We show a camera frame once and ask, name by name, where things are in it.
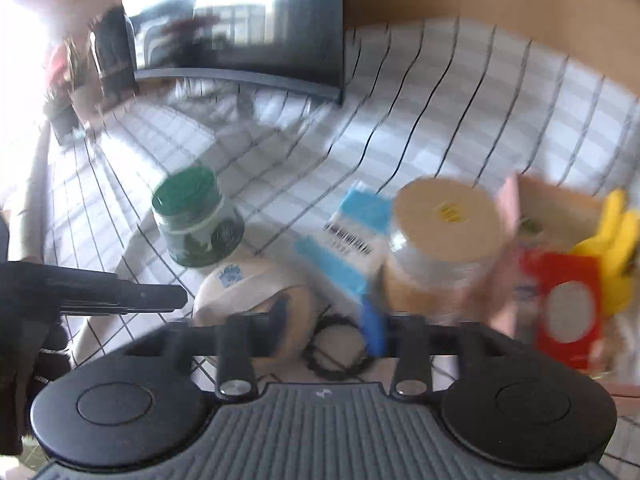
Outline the clear jar with tan lid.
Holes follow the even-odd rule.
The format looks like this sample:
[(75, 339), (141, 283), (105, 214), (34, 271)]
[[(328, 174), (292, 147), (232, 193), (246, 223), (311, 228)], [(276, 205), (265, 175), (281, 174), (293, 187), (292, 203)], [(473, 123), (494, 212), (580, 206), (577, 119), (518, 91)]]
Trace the clear jar with tan lid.
[(439, 324), (467, 318), (472, 291), (505, 244), (498, 208), (481, 188), (447, 178), (409, 182), (393, 200), (382, 266), (388, 308)]

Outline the blue white paper packet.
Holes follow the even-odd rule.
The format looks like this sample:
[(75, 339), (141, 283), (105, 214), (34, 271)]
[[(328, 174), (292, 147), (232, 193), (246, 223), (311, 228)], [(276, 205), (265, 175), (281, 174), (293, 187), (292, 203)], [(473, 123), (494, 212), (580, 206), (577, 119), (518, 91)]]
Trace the blue white paper packet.
[(352, 185), (323, 226), (295, 243), (298, 260), (336, 304), (357, 310), (388, 252), (393, 201)]

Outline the black monitor screen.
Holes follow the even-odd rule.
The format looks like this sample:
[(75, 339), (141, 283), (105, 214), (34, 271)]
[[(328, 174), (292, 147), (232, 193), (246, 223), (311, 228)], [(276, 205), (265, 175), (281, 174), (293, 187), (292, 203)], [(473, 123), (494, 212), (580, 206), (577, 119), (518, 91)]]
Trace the black monitor screen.
[(138, 79), (224, 79), (339, 103), (343, 0), (122, 0)]

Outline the red packet with white label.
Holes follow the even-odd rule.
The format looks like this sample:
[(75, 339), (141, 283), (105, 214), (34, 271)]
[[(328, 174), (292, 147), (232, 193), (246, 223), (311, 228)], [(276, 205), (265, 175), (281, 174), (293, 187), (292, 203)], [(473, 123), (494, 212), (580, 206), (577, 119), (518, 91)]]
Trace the red packet with white label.
[(598, 260), (524, 249), (518, 263), (516, 338), (574, 370), (594, 373), (604, 320)]

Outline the white checked tablecloth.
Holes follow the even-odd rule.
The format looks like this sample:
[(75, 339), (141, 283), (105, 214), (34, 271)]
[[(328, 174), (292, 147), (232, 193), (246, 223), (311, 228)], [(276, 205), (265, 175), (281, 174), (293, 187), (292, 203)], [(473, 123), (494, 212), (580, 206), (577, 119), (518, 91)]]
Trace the white checked tablecloth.
[(217, 171), (246, 222), (238, 252), (279, 260), (355, 183), (390, 194), (438, 174), (495, 191), (514, 171), (591, 193), (639, 189), (639, 102), (565, 55), (469, 21), (352, 30), (334, 106), (202, 80), (198, 96), (145, 91), (96, 132), (51, 148), (48, 263), (171, 283), (204, 274), (169, 258), (151, 214), (163, 176)]

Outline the yellow plastic funnel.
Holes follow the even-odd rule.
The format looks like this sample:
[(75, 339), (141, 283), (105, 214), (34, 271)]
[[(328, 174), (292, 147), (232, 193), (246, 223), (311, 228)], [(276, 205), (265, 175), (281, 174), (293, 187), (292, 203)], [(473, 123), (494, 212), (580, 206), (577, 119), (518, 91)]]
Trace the yellow plastic funnel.
[(572, 255), (598, 260), (602, 308), (610, 318), (626, 310), (634, 296), (634, 258), (639, 248), (639, 211), (627, 207), (627, 194), (616, 188), (603, 202), (597, 232), (576, 244)]

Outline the green-lid glass jar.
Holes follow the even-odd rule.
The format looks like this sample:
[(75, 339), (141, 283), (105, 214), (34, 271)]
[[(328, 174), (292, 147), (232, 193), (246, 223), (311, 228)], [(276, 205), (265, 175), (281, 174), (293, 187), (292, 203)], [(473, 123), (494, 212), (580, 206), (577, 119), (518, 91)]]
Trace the green-lid glass jar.
[(207, 167), (191, 166), (168, 176), (153, 194), (152, 211), (169, 255), (187, 268), (221, 262), (244, 235), (242, 216)]

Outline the pink cardboard box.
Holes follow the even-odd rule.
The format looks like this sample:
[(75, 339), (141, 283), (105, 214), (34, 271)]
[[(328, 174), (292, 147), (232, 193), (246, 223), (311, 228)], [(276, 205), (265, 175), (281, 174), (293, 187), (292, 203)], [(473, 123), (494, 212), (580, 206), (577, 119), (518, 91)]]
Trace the pink cardboard box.
[(533, 307), (537, 281), (523, 269), (529, 252), (567, 252), (596, 232), (603, 200), (577, 188), (555, 186), (541, 177), (510, 174), (496, 195), (506, 227), (506, 244), (469, 292), (464, 317), (513, 337), (518, 308)]

